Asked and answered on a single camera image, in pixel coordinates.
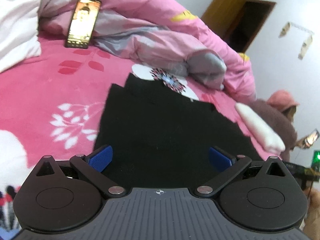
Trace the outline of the smartphone on bed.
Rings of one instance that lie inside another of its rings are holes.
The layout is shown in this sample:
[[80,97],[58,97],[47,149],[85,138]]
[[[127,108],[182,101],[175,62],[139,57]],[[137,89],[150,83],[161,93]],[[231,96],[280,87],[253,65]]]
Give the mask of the smartphone on bed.
[[78,0],[69,25],[66,48],[88,48],[100,6],[100,0]]

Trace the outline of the pink beret hat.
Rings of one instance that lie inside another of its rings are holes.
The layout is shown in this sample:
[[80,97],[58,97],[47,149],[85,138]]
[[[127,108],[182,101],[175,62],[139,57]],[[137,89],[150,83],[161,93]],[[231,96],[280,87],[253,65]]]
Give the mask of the pink beret hat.
[[280,112],[299,106],[299,103],[293,98],[292,94],[283,89],[274,92],[267,100],[267,104]]

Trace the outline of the folded white pink garment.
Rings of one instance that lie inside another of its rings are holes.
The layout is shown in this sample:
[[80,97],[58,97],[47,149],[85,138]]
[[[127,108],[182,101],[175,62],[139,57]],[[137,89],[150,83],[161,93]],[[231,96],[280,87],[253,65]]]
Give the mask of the folded white pink garment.
[[280,155],[285,150],[280,136],[251,107],[237,102],[235,110],[265,151]]

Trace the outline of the black garment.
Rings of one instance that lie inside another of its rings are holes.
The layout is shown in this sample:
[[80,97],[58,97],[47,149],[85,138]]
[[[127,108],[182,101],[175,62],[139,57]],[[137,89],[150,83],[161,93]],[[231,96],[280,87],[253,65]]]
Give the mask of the black garment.
[[104,145],[113,158],[103,174],[125,189],[195,189],[217,175],[214,146],[260,160],[251,139],[214,105],[134,75],[110,87],[94,146]]

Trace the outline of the phone in person's hand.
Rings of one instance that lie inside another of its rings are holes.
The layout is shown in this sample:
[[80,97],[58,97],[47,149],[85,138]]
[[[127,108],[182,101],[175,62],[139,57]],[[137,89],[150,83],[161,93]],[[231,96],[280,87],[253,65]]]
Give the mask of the phone in person's hand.
[[310,148],[319,139],[319,131],[313,130],[309,135],[297,141],[296,146],[300,149]]

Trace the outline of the pink grey quilt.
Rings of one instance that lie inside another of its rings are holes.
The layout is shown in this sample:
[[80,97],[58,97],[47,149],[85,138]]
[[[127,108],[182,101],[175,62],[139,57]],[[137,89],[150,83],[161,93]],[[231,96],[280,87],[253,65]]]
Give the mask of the pink grey quilt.
[[[99,0],[95,46],[113,55],[192,76],[238,102],[256,98],[249,58],[234,51],[175,0]],[[41,0],[40,25],[67,35],[78,0]]]

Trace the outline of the white blanket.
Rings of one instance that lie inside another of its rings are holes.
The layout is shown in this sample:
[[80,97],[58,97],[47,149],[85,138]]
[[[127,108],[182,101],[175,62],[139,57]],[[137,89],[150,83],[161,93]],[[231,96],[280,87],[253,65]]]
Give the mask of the white blanket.
[[1,0],[1,72],[41,54],[38,41],[41,0]]

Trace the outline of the pink floral bed sheet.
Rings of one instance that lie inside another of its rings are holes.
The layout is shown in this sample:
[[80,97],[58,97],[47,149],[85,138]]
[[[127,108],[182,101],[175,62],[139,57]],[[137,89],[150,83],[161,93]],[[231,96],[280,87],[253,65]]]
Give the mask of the pink floral bed sheet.
[[191,78],[121,59],[98,48],[68,49],[60,37],[41,34],[42,53],[1,74],[1,239],[20,226],[12,201],[39,159],[57,160],[91,152],[109,87],[129,74],[157,81],[179,97],[204,101],[250,136],[235,101]]

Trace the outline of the brown wooden door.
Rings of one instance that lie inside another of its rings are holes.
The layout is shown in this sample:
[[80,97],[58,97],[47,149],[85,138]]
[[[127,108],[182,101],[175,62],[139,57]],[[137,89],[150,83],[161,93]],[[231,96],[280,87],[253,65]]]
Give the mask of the brown wooden door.
[[232,49],[244,53],[275,5],[261,0],[212,0],[201,20]]

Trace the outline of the person in brown fleece coat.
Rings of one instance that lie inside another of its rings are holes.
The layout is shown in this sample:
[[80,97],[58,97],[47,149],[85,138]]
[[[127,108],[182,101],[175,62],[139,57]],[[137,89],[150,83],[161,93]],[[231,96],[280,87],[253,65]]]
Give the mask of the person in brown fleece coat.
[[280,157],[290,161],[290,151],[297,141],[297,132],[290,120],[264,100],[257,99],[248,105],[280,136],[285,145],[285,151],[281,152]]

